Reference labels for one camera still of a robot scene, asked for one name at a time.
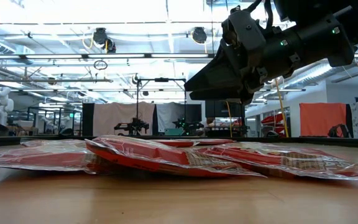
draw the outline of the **red snack bag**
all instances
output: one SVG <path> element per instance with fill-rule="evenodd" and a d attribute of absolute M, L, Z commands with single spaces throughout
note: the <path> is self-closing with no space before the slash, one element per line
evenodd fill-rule
<path fill-rule="evenodd" d="M 153 140 L 167 146 L 173 147 L 191 147 L 191 146 L 213 146 L 218 144 L 227 144 L 234 142 L 231 139 L 158 139 Z"/>
<path fill-rule="evenodd" d="M 0 151 L 0 167 L 79 171 L 89 174 L 107 173 L 116 166 L 86 149 L 85 141 L 36 140 L 26 142 L 31 147 Z"/>
<path fill-rule="evenodd" d="M 358 164 L 315 149 L 239 142 L 195 151 L 237 162 L 246 169 L 266 175 L 358 180 Z"/>
<path fill-rule="evenodd" d="M 116 164 L 175 175 L 227 177 L 256 175 L 240 165 L 158 142 L 123 136 L 101 136 L 86 140 L 86 147 Z"/>

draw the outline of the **wooden table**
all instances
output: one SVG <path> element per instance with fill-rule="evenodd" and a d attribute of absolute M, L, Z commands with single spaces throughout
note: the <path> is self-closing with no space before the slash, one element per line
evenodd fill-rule
<path fill-rule="evenodd" d="M 358 162 L 358 148 L 309 146 Z M 0 223 L 358 224 L 358 182 L 0 168 Z"/>

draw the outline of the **table surface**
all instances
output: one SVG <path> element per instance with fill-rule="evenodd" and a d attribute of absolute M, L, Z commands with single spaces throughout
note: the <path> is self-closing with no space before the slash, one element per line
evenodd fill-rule
<path fill-rule="evenodd" d="M 297 145 L 358 162 L 358 148 Z M 0 223 L 358 224 L 358 182 L 0 168 Z"/>

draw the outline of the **plastic packaging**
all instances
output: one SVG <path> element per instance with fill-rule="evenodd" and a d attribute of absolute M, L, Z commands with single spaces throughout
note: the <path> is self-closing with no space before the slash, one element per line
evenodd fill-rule
<path fill-rule="evenodd" d="M 29 147 L 0 151 L 0 167 L 108 174 L 116 166 L 87 150 L 85 141 L 35 140 L 24 144 Z"/>
<path fill-rule="evenodd" d="M 262 176 L 233 162 L 136 138 L 101 136 L 86 140 L 86 147 L 113 163 L 152 172 L 194 177 Z"/>
<path fill-rule="evenodd" d="M 195 149 L 195 151 L 237 162 L 243 168 L 265 175 L 358 180 L 358 164 L 315 149 L 259 142 L 237 142 Z"/>
<path fill-rule="evenodd" d="M 228 144 L 235 142 L 231 139 L 158 139 L 153 140 L 167 146 L 191 147 L 191 146 L 213 146 L 218 144 Z"/>

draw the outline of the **crinkled plastic bag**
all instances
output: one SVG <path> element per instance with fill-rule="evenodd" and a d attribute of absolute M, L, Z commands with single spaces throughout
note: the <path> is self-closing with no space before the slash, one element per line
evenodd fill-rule
<path fill-rule="evenodd" d="M 233 162 L 136 138 L 101 136 L 86 140 L 86 147 L 113 163 L 152 172 L 194 177 L 262 176 Z"/>
<path fill-rule="evenodd" d="M 358 164 L 315 149 L 239 142 L 195 151 L 239 163 L 265 175 L 358 180 Z"/>
<path fill-rule="evenodd" d="M 85 141 L 35 140 L 23 145 L 28 147 L 0 151 L 0 167 L 108 174 L 116 166 L 87 150 Z"/>
<path fill-rule="evenodd" d="M 157 139 L 155 142 L 173 147 L 213 146 L 235 142 L 231 139 Z"/>

